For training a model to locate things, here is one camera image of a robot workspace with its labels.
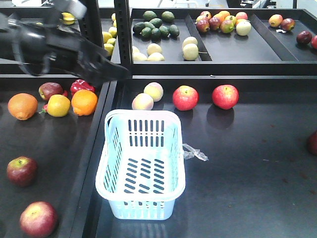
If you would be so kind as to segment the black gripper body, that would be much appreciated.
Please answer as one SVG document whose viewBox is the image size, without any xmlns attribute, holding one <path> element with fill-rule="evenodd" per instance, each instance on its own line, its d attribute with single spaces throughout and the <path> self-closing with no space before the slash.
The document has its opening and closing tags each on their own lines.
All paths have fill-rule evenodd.
<svg viewBox="0 0 317 238">
<path fill-rule="evenodd" d="M 47 74 L 51 69 L 84 74 L 84 43 L 81 34 L 67 27 L 37 25 L 9 17 L 11 49 L 26 74 Z"/>
</svg>

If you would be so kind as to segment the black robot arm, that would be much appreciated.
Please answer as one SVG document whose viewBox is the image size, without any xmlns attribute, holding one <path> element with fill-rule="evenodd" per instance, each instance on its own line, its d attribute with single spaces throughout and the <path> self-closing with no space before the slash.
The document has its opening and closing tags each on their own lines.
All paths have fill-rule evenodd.
<svg viewBox="0 0 317 238">
<path fill-rule="evenodd" d="M 126 79 L 129 71 L 107 56 L 74 28 L 0 15 L 0 57 L 16 61 L 25 74 L 41 76 L 58 69 L 94 85 Z"/>
</svg>

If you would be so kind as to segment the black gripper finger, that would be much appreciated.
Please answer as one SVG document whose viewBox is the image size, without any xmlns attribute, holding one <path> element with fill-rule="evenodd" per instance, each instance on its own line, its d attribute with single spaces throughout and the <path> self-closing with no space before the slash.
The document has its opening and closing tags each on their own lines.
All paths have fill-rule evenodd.
<svg viewBox="0 0 317 238">
<path fill-rule="evenodd" d="M 109 61 L 105 49 L 87 39 L 80 39 L 74 75 L 94 86 L 100 86 L 109 81 L 125 80 L 130 72 L 125 67 Z"/>
</svg>

